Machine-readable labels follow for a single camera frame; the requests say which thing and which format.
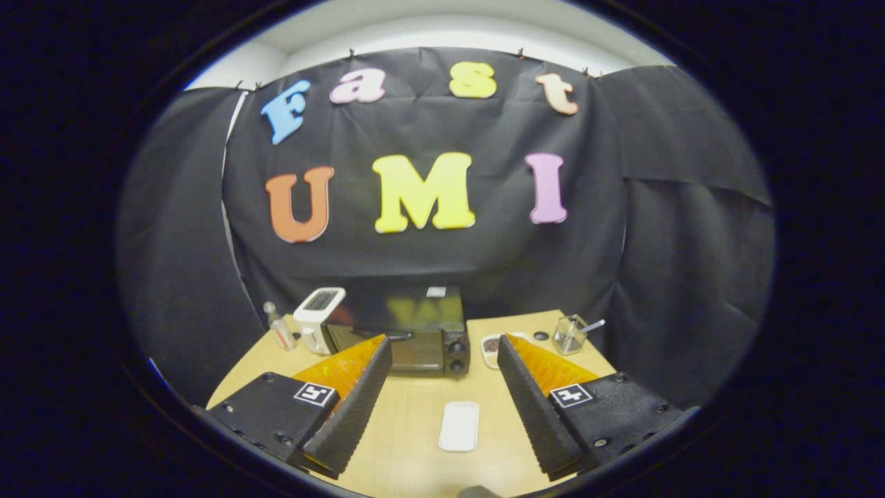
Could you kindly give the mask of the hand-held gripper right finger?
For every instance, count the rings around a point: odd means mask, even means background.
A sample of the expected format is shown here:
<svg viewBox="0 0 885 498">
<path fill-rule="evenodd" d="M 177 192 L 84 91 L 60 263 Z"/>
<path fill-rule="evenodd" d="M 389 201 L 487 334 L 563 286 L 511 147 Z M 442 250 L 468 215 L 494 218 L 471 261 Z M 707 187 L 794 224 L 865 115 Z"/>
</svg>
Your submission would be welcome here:
<svg viewBox="0 0 885 498">
<path fill-rule="evenodd" d="M 680 409 L 632 375 L 591 373 L 503 334 L 497 362 L 541 472 L 557 480 L 645 450 L 698 412 Z"/>
</svg>

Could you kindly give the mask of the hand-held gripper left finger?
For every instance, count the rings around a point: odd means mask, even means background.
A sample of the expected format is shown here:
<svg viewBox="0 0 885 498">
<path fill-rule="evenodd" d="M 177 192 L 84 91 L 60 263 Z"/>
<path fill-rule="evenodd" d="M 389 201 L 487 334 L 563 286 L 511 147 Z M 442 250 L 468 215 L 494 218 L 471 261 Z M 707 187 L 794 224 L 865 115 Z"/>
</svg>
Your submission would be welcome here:
<svg viewBox="0 0 885 498">
<path fill-rule="evenodd" d="M 391 365 L 389 338 L 375 336 L 294 376 L 263 372 L 208 412 L 274 458 L 338 479 L 366 431 Z"/>
</svg>

